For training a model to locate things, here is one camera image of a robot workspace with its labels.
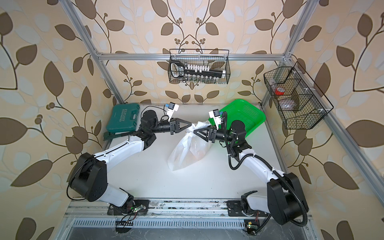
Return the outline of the white printed plastic bag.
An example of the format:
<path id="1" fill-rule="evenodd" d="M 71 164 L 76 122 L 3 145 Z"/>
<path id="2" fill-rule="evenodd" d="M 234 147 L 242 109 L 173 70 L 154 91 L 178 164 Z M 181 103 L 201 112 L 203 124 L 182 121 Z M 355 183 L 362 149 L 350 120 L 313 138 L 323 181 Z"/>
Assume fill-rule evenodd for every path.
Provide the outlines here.
<path id="1" fill-rule="evenodd" d="M 202 160 L 210 150 L 212 143 L 206 142 L 194 134 L 194 130 L 209 127 L 209 121 L 192 124 L 185 136 L 180 140 L 168 158 L 168 167 L 171 171 L 184 169 Z"/>

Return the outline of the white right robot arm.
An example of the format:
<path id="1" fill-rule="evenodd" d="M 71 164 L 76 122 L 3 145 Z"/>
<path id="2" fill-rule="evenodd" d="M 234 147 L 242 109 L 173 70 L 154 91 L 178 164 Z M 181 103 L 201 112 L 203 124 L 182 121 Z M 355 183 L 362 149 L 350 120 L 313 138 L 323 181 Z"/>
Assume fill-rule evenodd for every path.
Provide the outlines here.
<path id="1" fill-rule="evenodd" d="M 242 195 L 242 208 L 246 215 L 263 211 L 280 225 L 291 222 L 305 227 L 309 207 L 299 178 L 293 173 L 276 169 L 257 155 L 246 141 L 246 133 L 245 124 L 239 120 L 232 122 L 229 129 L 206 127 L 194 130 L 194 134 L 206 142 L 220 141 L 225 144 L 229 160 L 238 162 L 236 166 L 229 162 L 231 170 L 245 166 L 266 184 L 265 196 L 258 195 L 257 191 Z"/>

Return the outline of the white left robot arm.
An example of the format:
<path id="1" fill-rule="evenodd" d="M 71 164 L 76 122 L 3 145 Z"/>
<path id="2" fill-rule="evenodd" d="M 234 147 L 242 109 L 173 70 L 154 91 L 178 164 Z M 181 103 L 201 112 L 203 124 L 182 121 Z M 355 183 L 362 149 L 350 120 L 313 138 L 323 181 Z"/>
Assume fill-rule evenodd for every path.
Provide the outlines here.
<path id="1" fill-rule="evenodd" d="M 103 152 L 94 155 L 84 153 L 79 157 L 69 176 L 68 189 L 88 202 L 125 206 L 133 197 L 125 190 L 110 185 L 108 172 L 125 159 L 149 148 L 156 140 L 156 133 L 173 135 L 191 126 L 191 122 L 179 118 L 159 121 L 155 111 L 145 111 L 139 128 L 130 133 L 127 140 Z"/>

